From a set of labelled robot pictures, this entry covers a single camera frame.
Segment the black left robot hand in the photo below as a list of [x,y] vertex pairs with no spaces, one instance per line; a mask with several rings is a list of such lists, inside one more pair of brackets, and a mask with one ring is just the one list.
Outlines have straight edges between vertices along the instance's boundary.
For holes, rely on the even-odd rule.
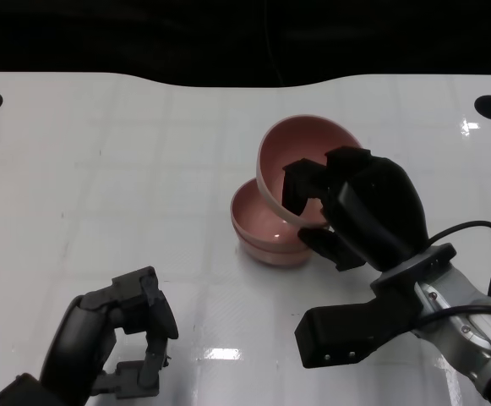
[[[117,329],[144,333],[142,360],[104,371],[117,342]],[[169,340],[177,323],[151,266],[112,279],[110,286],[76,297],[67,308],[41,369],[41,385],[67,405],[112,393],[118,399],[155,397],[168,365]]]

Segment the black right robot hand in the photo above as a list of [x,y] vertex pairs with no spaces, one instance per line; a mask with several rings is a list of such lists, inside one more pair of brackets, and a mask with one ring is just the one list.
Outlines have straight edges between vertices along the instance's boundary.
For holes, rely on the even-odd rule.
[[283,207],[300,215],[316,199],[326,221],[301,228],[302,242],[341,272],[364,264],[386,272],[425,247],[423,204],[402,167],[350,146],[325,156],[325,164],[301,159],[283,168]]

